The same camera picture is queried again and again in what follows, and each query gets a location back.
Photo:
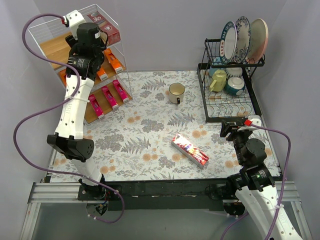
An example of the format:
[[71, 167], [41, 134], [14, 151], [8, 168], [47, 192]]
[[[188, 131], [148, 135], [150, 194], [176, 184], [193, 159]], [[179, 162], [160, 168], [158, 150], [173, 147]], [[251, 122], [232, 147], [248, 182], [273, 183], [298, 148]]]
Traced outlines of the red 3D toothpaste box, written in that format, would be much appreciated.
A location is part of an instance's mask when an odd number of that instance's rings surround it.
[[203, 151], [181, 134], [175, 135], [171, 140], [171, 144], [201, 169], [205, 167], [210, 159]]
[[87, 15], [94, 23], [98, 24], [99, 28], [103, 32], [103, 39], [107, 40], [108, 45], [113, 45], [121, 40], [120, 32], [116, 26], [107, 20], [98, 11]]

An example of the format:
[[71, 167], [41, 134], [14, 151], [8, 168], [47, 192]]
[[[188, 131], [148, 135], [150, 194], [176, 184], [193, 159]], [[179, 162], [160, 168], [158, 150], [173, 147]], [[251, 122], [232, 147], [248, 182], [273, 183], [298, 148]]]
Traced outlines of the orange toothpaste box top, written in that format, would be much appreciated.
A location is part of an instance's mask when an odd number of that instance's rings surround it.
[[98, 75], [98, 77], [99, 77], [99, 79], [100, 79], [101, 81], [104, 81], [104, 80], [107, 80], [107, 79], [108, 79], [108, 75], [107, 75], [107, 73], [105, 72], [105, 70], [104, 70], [103, 67], [101, 67], [101, 68], [99, 69], [99, 71], [97, 72], [97, 75]]

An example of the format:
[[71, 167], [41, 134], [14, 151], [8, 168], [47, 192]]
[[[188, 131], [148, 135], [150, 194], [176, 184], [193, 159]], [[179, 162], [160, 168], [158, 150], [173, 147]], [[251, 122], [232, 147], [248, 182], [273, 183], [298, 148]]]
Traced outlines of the orange toothpaste box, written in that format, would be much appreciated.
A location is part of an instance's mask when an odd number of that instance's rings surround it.
[[66, 82], [66, 77], [67, 77], [67, 73], [66, 73], [66, 69], [61, 70], [58, 73], [63, 85], [66, 87], [67, 86], [67, 82]]
[[100, 79], [101, 81], [104, 81], [104, 80], [107, 80], [107, 79], [108, 79], [108, 75], [107, 75], [107, 73], [105, 72], [105, 70], [104, 70], [103, 67], [101, 67], [101, 68], [99, 69], [99, 71], [97, 72], [97, 75], [98, 75], [98, 77], [99, 77], [99, 79]]
[[122, 72], [124, 69], [122, 67], [121, 62], [117, 59], [117, 57], [113, 54], [110, 48], [107, 48], [104, 51], [104, 55], [107, 58], [109, 64], [112, 66], [114, 71], [118, 74]]

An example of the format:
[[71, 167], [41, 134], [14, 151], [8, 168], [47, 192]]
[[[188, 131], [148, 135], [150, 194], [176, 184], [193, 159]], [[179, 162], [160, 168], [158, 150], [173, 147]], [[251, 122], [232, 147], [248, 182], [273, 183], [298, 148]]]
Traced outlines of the pink toothpaste box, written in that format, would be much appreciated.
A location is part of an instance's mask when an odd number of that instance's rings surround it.
[[116, 80], [113, 80], [112, 83], [117, 93], [119, 94], [120, 98], [122, 99], [123, 103], [128, 102], [130, 99], [127, 95], [127, 92], [124, 90], [124, 88], [120, 84], [120, 82], [116, 79]]
[[109, 90], [109, 88], [107, 86], [103, 86], [101, 88], [102, 93], [104, 94], [105, 98], [107, 99], [108, 103], [110, 104], [110, 106], [112, 107], [113, 110], [116, 110], [119, 108], [119, 105], [116, 101], [116, 99], [113, 97], [111, 91]]
[[95, 95], [91, 94], [88, 99], [89, 99], [89, 102], [90, 102], [91, 106], [93, 107], [93, 110], [94, 110], [96, 116], [98, 117], [98, 119], [104, 118], [105, 114], [104, 114], [101, 106], [99, 105], [98, 100], [96, 99]]

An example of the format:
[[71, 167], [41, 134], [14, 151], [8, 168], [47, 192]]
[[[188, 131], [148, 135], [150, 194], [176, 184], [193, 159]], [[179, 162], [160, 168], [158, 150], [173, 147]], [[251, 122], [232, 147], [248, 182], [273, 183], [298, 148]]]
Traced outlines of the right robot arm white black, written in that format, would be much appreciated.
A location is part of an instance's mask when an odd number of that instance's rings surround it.
[[220, 137], [233, 143], [238, 164], [237, 174], [230, 175], [219, 193], [224, 199], [238, 199], [265, 240], [300, 240], [291, 223], [282, 199], [285, 186], [280, 192], [264, 161], [267, 158], [265, 144], [251, 134], [262, 129], [257, 115], [249, 115], [240, 121], [221, 122]]

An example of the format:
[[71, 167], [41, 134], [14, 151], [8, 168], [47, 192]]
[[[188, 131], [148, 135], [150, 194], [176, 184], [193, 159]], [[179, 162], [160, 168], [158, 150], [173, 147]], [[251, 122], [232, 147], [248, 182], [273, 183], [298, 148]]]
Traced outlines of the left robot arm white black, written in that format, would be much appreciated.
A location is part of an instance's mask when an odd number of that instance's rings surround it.
[[95, 200], [106, 196], [104, 180], [91, 159], [94, 141], [84, 138], [84, 117], [90, 92], [97, 72], [105, 58], [106, 45], [100, 37], [100, 29], [92, 22], [81, 23], [77, 30], [77, 42], [71, 47], [66, 68], [65, 103], [54, 134], [47, 136], [47, 143], [70, 160], [81, 175], [80, 184]]

